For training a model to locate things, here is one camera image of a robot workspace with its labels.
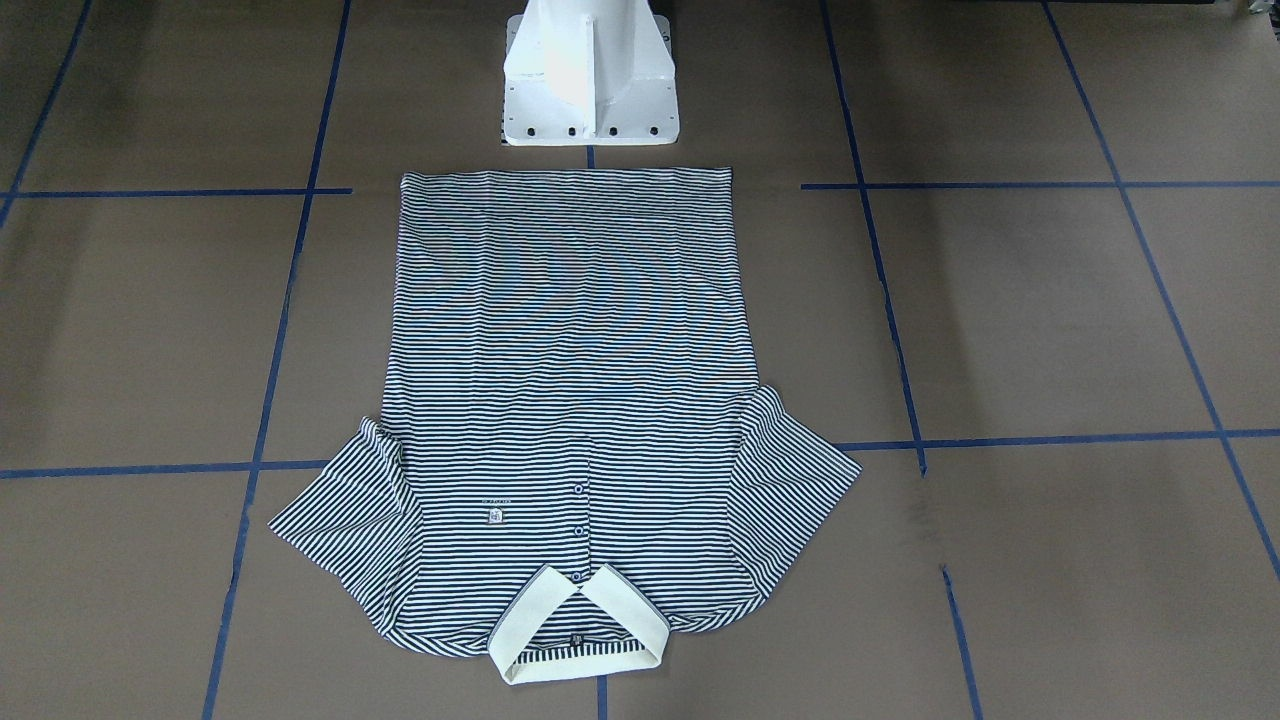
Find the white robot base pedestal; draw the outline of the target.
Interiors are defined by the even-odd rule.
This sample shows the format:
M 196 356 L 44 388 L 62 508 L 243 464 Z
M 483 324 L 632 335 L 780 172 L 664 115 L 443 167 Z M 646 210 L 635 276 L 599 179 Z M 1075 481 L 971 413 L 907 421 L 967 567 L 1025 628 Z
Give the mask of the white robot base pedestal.
M 681 135 L 671 24 L 649 1 L 529 1 L 506 22 L 509 146 L 660 146 Z

